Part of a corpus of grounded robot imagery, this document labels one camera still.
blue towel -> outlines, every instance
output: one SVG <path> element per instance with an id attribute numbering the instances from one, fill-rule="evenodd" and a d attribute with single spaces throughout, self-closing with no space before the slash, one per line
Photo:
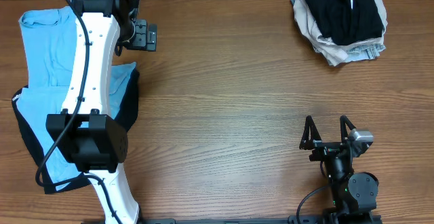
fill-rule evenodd
<path id="1" fill-rule="evenodd" d="M 77 25 L 70 7 L 60 10 L 26 12 L 20 19 L 28 67 L 28 88 L 23 88 L 16 102 L 44 154 L 53 145 L 45 128 L 47 114 L 59 113 L 71 82 L 77 45 Z M 110 110 L 113 118 L 127 89 L 136 63 L 113 66 L 110 82 Z M 47 171 L 57 183 L 80 174 L 56 149 L 47 161 Z M 58 186 L 60 190 L 67 184 Z"/>

white cloth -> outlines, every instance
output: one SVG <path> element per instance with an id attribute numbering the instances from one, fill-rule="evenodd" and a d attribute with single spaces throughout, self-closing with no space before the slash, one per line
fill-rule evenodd
<path id="1" fill-rule="evenodd" d="M 382 48 L 379 51 L 383 51 L 385 49 L 383 43 L 384 43 L 384 34 L 386 32 L 386 26 L 387 26 L 386 8 L 384 7 L 382 0 L 375 0 L 375 3 L 377 5 L 378 14 L 380 15 L 384 27 L 382 32 L 382 37 L 367 39 L 365 41 L 358 41 L 351 45 L 345 45 L 345 46 L 336 45 L 332 41 L 331 37 L 329 38 L 322 37 L 317 22 L 314 19 L 311 11 L 309 10 L 309 7 L 306 4 L 305 0 L 295 0 L 293 2 L 294 18 L 295 21 L 297 22 L 300 32 L 312 43 L 315 51 L 318 51 L 321 54 L 323 54 L 324 57 L 329 62 L 329 64 L 336 66 L 342 62 L 354 61 L 355 59 L 351 58 L 351 55 L 347 52 L 358 46 L 375 45 L 375 47 Z"/>

wooden surface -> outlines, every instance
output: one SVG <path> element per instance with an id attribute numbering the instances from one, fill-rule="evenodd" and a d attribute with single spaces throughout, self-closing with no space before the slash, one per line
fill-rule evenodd
<path id="1" fill-rule="evenodd" d="M 375 135 L 354 160 L 380 180 L 385 223 L 434 223 L 434 0 L 383 0 L 387 49 L 333 68 L 293 21 L 289 0 L 144 0 L 158 52 L 138 62 L 140 111 L 125 171 L 145 217 L 287 217 L 326 182 L 298 149 L 306 115 L 323 140 L 339 116 Z M 26 85 L 18 18 L 62 1 L 2 1 L 0 12 L 0 223 L 79 223 L 103 213 L 92 187 L 44 195 L 11 97 Z M 330 206 L 329 193 L 302 213 Z"/>

clothing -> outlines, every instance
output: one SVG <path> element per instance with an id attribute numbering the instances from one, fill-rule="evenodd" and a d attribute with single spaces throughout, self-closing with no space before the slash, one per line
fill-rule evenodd
<path id="1" fill-rule="evenodd" d="M 54 143 L 45 128 L 47 114 L 60 112 L 71 82 L 77 26 L 75 15 L 69 7 L 61 10 L 29 11 L 21 17 L 19 23 L 29 78 L 28 86 L 14 96 L 12 104 L 24 143 L 35 163 L 40 164 L 43 155 Z M 111 69 L 111 116 L 118 123 L 120 122 L 117 118 L 120 118 L 120 124 L 127 131 L 136 121 L 138 113 L 139 74 L 135 68 L 134 62 L 113 66 Z M 52 153 L 45 168 L 44 182 L 57 183 L 81 174 L 74 164 L 66 162 L 59 149 Z M 58 186 L 54 191 L 67 185 Z M 45 188 L 45 192 L 47 191 L 51 192 L 53 189 Z"/>
<path id="2" fill-rule="evenodd" d="M 325 56 L 330 65 L 336 66 L 342 62 L 374 59 L 380 55 L 379 52 L 386 48 L 383 43 L 387 26 L 387 13 L 382 0 L 375 0 L 378 14 L 384 26 L 382 36 L 350 45 L 336 45 L 332 38 L 324 38 L 306 2 L 304 0 L 291 0 L 291 2 L 294 6 L 294 18 L 300 32 L 312 43 L 316 52 Z"/>
<path id="3" fill-rule="evenodd" d="M 338 45 L 382 36 L 375 0 L 305 0 L 323 37 Z"/>

black cloth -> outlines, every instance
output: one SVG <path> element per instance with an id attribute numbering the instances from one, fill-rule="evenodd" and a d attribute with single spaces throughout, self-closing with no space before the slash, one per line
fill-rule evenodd
<path id="1" fill-rule="evenodd" d="M 130 80 L 128 81 L 125 95 L 122 98 L 121 105 L 119 107 L 119 112 L 115 118 L 115 121 L 119 125 L 123 126 L 126 131 L 130 130 L 130 128 L 133 126 L 134 122 L 136 122 L 137 119 L 139 76 L 140 74 L 136 69 L 134 69 L 131 72 Z M 21 91 L 22 89 L 19 89 L 12 97 L 12 108 L 14 109 L 14 113 L 18 121 L 18 127 L 20 129 L 22 140 L 24 141 L 24 144 L 26 145 L 28 152 L 32 156 L 33 161 L 35 161 L 36 165 L 39 166 L 44 156 L 41 143 L 39 143 L 37 137 L 35 136 L 35 133 L 33 133 L 32 131 L 32 128 L 29 126 L 29 124 L 27 123 L 25 118 L 21 115 L 21 113 L 19 112 L 16 106 L 16 102 L 18 101 L 21 95 Z M 41 175 L 42 175 L 42 181 L 44 183 L 53 183 L 53 181 L 51 180 L 48 174 L 46 166 L 43 167 Z M 61 193 L 65 191 L 78 189 L 80 187 L 85 187 L 89 184 L 90 182 L 87 179 L 80 179 L 78 181 L 73 181 L 72 183 L 69 183 L 66 187 L 64 187 L 60 191 L 57 191 L 55 187 L 44 187 L 44 192 L 45 194 Z"/>
<path id="2" fill-rule="evenodd" d="M 331 37 L 337 45 L 382 36 L 375 0 L 305 0 L 323 37 Z"/>

